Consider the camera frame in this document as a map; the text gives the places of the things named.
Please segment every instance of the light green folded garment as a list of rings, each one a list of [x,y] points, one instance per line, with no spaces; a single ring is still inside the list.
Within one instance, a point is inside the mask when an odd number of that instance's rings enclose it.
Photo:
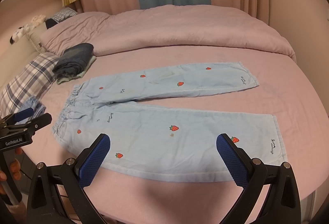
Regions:
[[[89,67],[93,64],[93,62],[95,60],[96,60],[96,57],[95,56],[92,56],[89,59],[89,62],[87,63],[86,68],[83,70],[83,72],[79,73],[77,76],[74,76],[74,77],[63,77],[63,78],[57,79],[57,81],[56,81],[57,85],[60,85],[61,83],[64,83],[64,82],[71,81],[73,79],[82,78],[85,75],[85,73],[88,71]]]

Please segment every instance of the screw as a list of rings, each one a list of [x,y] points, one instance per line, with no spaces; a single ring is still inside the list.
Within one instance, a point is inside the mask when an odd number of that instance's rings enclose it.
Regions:
[[[74,164],[74,162],[75,162],[75,159],[74,159],[74,158],[68,158],[68,159],[66,160],[66,164],[67,164],[67,165],[72,165],[72,164]]]
[[[262,162],[261,160],[259,160],[258,158],[254,158],[252,159],[252,162],[255,164],[255,165],[260,165]]]
[[[38,164],[37,164],[37,169],[41,169],[41,168],[43,168],[43,165],[44,165],[44,163],[42,163],[42,162],[41,162],[41,163],[38,163]]]
[[[290,165],[290,163],[288,163],[288,162],[284,162],[284,163],[283,163],[283,166],[284,166],[285,168],[291,168],[291,165]]]

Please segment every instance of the stuffed animal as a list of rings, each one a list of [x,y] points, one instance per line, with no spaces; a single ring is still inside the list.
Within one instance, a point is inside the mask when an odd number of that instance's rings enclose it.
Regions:
[[[10,38],[10,43],[13,44],[17,42],[24,34],[32,31],[35,27],[44,23],[46,20],[45,15],[34,16],[31,19],[31,22],[25,24],[23,27],[19,27],[16,31],[14,31],[13,35]]]

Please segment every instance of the mattress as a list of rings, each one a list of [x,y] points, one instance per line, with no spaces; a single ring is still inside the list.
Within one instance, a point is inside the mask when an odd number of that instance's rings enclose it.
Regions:
[[[213,46],[150,47],[98,57],[86,75],[54,84],[42,98],[53,123],[75,84],[106,74],[131,72],[183,63],[242,62],[259,86],[215,96],[142,101],[167,107],[228,112],[274,114],[296,176],[300,199],[317,189],[329,175],[329,120],[314,88],[288,56],[253,49]],[[72,154],[50,131],[38,131],[25,153],[34,163],[63,163]],[[248,222],[265,199],[264,187]],[[87,195],[101,214],[133,224],[218,224],[239,197],[242,188],[233,181],[174,183],[146,180],[101,168]]]

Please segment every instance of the plaid pillowcase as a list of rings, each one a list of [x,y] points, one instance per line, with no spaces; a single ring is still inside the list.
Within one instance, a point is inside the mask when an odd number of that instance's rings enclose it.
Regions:
[[[78,12],[76,12],[75,10],[73,10],[69,7],[66,7],[66,8],[63,8],[60,12],[55,13],[53,16],[50,17],[50,19],[53,19],[57,23],[60,23],[60,22],[64,21],[65,19],[75,16],[77,14],[78,14]]]
[[[52,70],[58,58],[52,52],[41,53],[7,84],[0,95],[1,117],[17,112],[32,96],[42,98],[55,80]]]

